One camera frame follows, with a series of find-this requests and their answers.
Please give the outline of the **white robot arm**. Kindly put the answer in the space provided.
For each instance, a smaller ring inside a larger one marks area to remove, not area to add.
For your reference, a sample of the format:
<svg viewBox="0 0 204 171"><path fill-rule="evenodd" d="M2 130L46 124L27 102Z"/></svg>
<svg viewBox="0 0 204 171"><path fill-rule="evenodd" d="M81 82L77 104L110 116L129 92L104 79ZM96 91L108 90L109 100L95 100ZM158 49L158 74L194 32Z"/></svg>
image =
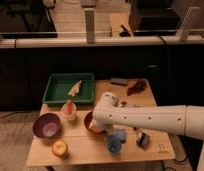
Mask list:
<svg viewBox="0 0 204 171"><path fill-rule="evenodd" d="M204 171L204 107L117 107L117 103L118 97L115 94L103 93L92 112L93 124L102 129L124 125L200 139L203 146L197 171Z"/></svg>

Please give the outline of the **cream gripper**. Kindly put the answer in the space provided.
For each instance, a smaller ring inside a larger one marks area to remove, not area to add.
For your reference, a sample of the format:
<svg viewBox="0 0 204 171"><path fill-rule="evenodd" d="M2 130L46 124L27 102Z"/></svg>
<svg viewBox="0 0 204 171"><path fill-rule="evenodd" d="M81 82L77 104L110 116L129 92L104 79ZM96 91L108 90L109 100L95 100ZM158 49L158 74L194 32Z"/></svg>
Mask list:
<svg viewBox="0 0 204 171"><path fill-rule="evenodd" d="M102 131L106 131L107 133L113 132L113 127L111 125L101 124L95 120L90 123L89 129L96 133L100 133Z"/></svg>

